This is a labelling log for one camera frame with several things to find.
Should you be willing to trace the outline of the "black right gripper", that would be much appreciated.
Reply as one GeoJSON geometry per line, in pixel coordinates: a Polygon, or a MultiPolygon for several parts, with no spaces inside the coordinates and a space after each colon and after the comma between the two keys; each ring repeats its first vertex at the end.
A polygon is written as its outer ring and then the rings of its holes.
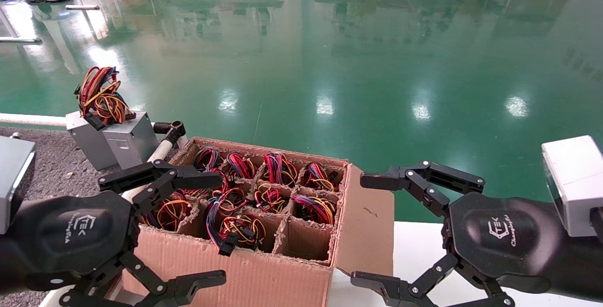
{"type": "Polygon", "coordinates": [[[405,190],[433,215],[444,217],[447,253],[414,282],[364,271],[351,273],[351,284],[373,290],[388,307],[435,307],[428,294],[456,270],[487,298],[457,307],[514,307],[500,286],[527,293],[560,292],[567,284],[562,248],[567,233],[554,205],[525,198],[490,198],[485,180],[449,166],[423,161],[390,166],[386,172],[362,172],[363,188],[405,190]],[[437,187],[469,194],[451,204],[437,187]]]}

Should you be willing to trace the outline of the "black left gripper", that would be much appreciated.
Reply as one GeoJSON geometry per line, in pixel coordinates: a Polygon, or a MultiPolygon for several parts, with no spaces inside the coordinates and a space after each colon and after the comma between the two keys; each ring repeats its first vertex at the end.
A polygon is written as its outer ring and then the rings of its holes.
{"type": "Polygon", "coordinates": [[[222,182],[220,172],[156,160],[99,178],[99,189],[105,192],[92,197],[25,201],[1,236],[1,294],[75,285],[59,298],[62,307],[126,307],[89,292],[127,270],[148,290],[136,307],[189,305],[198,290],[224,285],[226,272],[162,281],[133,252],[126,252],[134,245],[133,218],[152,212],[177,189],[212,189],[222,182]],[[138,187],[143,190],[130,202],[118,195],[138,187]]]}

